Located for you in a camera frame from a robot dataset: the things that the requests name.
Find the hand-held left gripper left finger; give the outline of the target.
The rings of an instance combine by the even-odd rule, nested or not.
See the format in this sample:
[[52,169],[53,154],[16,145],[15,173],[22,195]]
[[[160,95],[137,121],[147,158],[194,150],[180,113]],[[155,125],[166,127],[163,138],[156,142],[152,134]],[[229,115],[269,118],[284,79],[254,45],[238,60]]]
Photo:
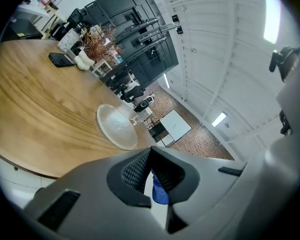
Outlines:
[[26,222],[45,240],[165,239],[150,199],[122,178],[124,166],[149,152],[138,149],[79,165],[38,192],[23,211]]

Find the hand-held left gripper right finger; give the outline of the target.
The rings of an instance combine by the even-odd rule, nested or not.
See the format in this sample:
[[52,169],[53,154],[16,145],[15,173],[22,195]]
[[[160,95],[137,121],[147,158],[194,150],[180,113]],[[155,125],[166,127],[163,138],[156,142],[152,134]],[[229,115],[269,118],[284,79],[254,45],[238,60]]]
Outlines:
[[272,146],[248,162],[154,147],[158,178],[172,179],[167,224],[156,240],[257,239],[288,198],[288,153]]

